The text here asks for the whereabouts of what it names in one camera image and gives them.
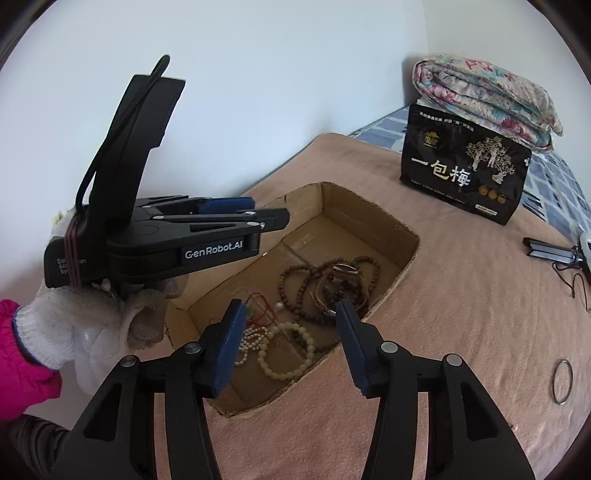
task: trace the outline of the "pearl bracelet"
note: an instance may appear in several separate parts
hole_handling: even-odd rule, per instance
[[[307,345],[307,354],[306,360],[302,363],[298,368],[291,372],[287,372],[284,374],[278,374],[269,368],[269,365],[265,361],[267,358],[267,349],[269,347],[269,343],[273,340],[273,337],[279,333],[280,330],[284,332],[288,330],[293,330],[297,332],[303,341],[305,341]],[[262,370],[265,372],[265,375],[272,378],[273,380],[292,380],[294,378],[300,377],[308,368],[312,366],[314,361],[314,351],[316,347],[314,345],[314,339],[310,336],[309,333],[306,332],[306,328],[300,326],[298,323],[291,323],[285,322],[280,323],[279,325],[273,326],[267,332],[266,337],[263,338],[261,346],[259,347],[258,358],[256,361],[261,366]]]
[[[244,365],[244,362],[246,362],[246,359],[248,358],[249,350],[256,352],[259,349],[263,340],[267,338],[265,336],[267,332],[267,327],[255,325],[250,325],[244,330],[242,340],[240,340],[240,347],[238,347],[238,351],[242,353],[242,359],[234,362],[236,367]]]

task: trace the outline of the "blue gripper pad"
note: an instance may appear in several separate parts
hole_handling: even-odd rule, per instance
[[[205,328],[199,344],[204,349],[203,365],[196,372],[202,386],[209,387],[208,397],[216,398],[230,382],[240,340],[246,327],[246,307],[237,299],[228,305],[220,323]]]
[[[336,306],[336,326],[355,386],[368,398],[379,397],[376,388],[388,379],[388,371],[378,358],[383,342],[378,329],[363,323],[349,300]]]
[[[254,210],[255,201],[250,197],[208,199],[199,206],[200,215],[221,215],[240,210]]]

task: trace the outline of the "work glove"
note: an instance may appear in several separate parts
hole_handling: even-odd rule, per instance
[[[71,213],[52,236],[63,235]],[[164,335],[166,298],[182,294],[186,277],[147,286],[125,286],[121,298],[108,281],[81,288],[41,285],[35,299],[15,314],[22,347],[47,368],[58,370],[74,360],[81,389],[94,395],[115,364],[133,350],[159,342]]]

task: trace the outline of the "tree graphic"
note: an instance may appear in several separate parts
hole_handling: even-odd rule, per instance
[[[487,138],[484,140],[487,153],[490,155],[487,167],[494,167],[496,159],[499,155],[506,153],[507,150],[503,147],[500,137]]]
[[[488,152],[486,145],[483,142],[468,143],[466,147],[466,155],[470,157],[472,161],[472,170],[478,169],[478,164],[484,160],[483,156]]]
[[[506,153],[504,148],[502,149],[502,152],[496,156],[494,168],[498,170],[499,173],[493,175],[492,179],[499,185],[503,183],[503,180],[505,180],[507,175],[514,175],[516,172],[513,160],[511,159],[511,156]]]

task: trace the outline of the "folded quilt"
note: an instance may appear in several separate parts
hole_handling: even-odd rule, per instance
[[[487,61],[429,55],[415,65],[413,84],[446,111],[534,151],[551,152],[551,133],[563,135],[546,90]]]

